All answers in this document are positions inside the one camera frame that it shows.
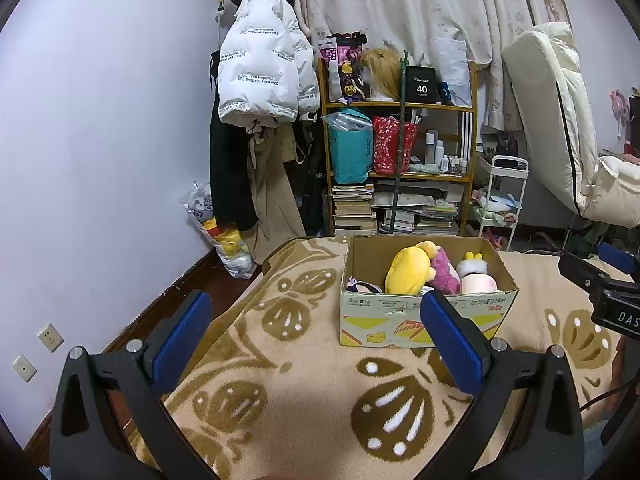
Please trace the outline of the person's right hand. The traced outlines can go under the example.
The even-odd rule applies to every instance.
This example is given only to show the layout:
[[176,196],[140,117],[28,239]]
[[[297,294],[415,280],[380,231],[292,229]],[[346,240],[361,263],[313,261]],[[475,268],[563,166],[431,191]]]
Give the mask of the person's right hand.
[[639,341],[621,336],[612,362],[611,388],[618,388],[629,382],[636,376],[638,369]]

